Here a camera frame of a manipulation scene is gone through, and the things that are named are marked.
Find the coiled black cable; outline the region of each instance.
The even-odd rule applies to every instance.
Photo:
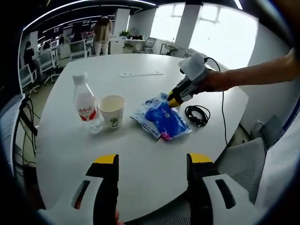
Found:
[[[205,109],[209,113],[208,116],[202,110],[202,108]],[[198,118],[198,117],[194,116],[193,112],[199,113],[202,118]],[[186,113],[187,118],[198,127],[204,127],[207,124],[208,120],[210,119],[210,111],[201,105],[190,105],[190,106],[186,107],[185,113]]]

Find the wrist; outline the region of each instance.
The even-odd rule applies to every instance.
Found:
[[[234,73],[232,70],[227,70],[224,72],[221,72],[222,76],[224,77],[224,82],[227,84],[228,89],[233,88],[235,86],[239,86],[239,82],[234,76]]]

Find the table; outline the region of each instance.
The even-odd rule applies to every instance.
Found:
[[[91,163],[100,155],[120,156],[117,209],[123,222],[147,215],[174,200],[187,189],[186,154],[198,152],[213,161],[226,147],[221,112],[222,93],[201,93],[180,107],[203,105],[211,112],[203,128],[191,126],[184,137],[165,142],[155,140],[130,115],[145,100],[168,93],[183,78],[180,58],[154,54],[117,54],[68,63],[45,104],[37,136],[37,179],[46,208],[64,191],[85,179]],[[126,72],[164,75],[121,78]],[[83,128],[73,105],[72,75],[87,72],[98,98],[121,95],[126,99],[123,126],[90,135]],[[238,87],[225,92],[224,113],[227,140],[234,134],[248,96]]]

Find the woman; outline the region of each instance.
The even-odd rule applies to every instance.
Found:
[[[96,56],[100,55],[101,48],[103,51],[103,55],[107,55],[109,36],[112,30],[111,20],[108,19],[107,16],[103,16],[96,23],[94,30],[95,30],[94,45],[95,45]]]
[[[24,51],[24,64],[29,66],[30,71],[33,72],[34,70],[37,71],[37,79],[40,81],[41,80],[41,76],[40,76],[40,70],[39,70],[39,63],[37,60],[32,59],[32,57],[34,56],[34,50],[33,48],[31,48],[31,42],[28,41],[26,42],[26,49]]]

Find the plastic bag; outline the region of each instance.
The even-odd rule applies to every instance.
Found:
[[[163,137],[171,140],[191,132],[182,115],[176,108],[168,105],[167,94],[147,100],[131,116],[140,123],[142,128],[153,134],[157,139]]]

